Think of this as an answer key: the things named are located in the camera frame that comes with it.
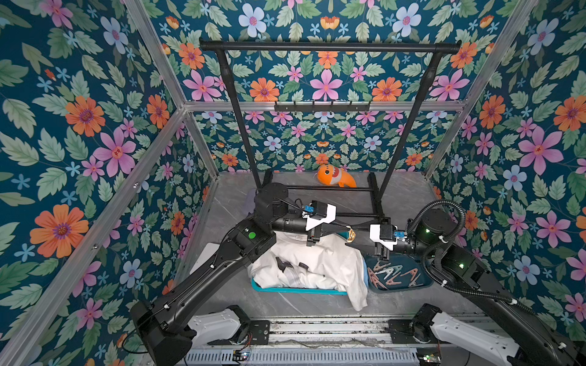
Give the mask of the beige wooden clothespin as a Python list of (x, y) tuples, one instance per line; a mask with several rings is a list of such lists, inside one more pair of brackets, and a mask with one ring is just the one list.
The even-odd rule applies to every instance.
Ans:
[(347, 234), (348, 234), (348, 237), (347, 237), (348, 243), (351, 243), (356, 239), (356, 233), (354, 232), (354, 230), (350, 229)]

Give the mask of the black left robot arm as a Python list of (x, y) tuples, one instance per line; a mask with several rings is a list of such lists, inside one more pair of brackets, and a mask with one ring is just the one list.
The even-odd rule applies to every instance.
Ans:
[(238, 271), (268, 252), (278, 232), (304, 234), (309, 244), (329, 234), (355, 235), (351, 225), (337, 220), (335, 206), (320, 201), (297, 205), (281, 183), (259, 188), (254, 203), (253, 212), (228, 231), (218, 249), (187, 279), (158, 300), (131, 308), (136, 334), (154, 364), (175, 365), (193, 346), (250, 342), (250, 317), (239, 306), (203, 316), (197, 311)]

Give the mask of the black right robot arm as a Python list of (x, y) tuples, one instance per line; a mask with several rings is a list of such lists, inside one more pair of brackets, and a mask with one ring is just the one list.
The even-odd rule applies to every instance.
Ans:
[(456, 202), (437, 200), (424, 206), (404, 230), (389, 221), (354, 227), (384, 249), (418, 260), (435, 283), (474, 303), (505, 332), (499, 336), (479, 329), (426, 303), (411, 321), (413, 337), (420, 343), (431, 338), (452, 343), (495, 365), (583, 365), (583, 341), (574, 343), (546, 325), (482, 260), (457, 245), (465, 216)]

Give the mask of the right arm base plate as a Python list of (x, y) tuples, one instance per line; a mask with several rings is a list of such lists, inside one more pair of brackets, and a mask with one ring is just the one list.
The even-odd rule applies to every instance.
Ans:
[(438, 339), (429, 329), (413, 326), (410, 320), (388, 320), (385, 327), (395, 344), (434, 344)]

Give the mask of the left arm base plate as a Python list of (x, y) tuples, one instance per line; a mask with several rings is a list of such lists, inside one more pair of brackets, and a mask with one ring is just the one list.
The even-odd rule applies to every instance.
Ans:
[(251, 320), (241, 325), (229, 343), (234, 346), (267, 345), (271, 323), (268, 320)]

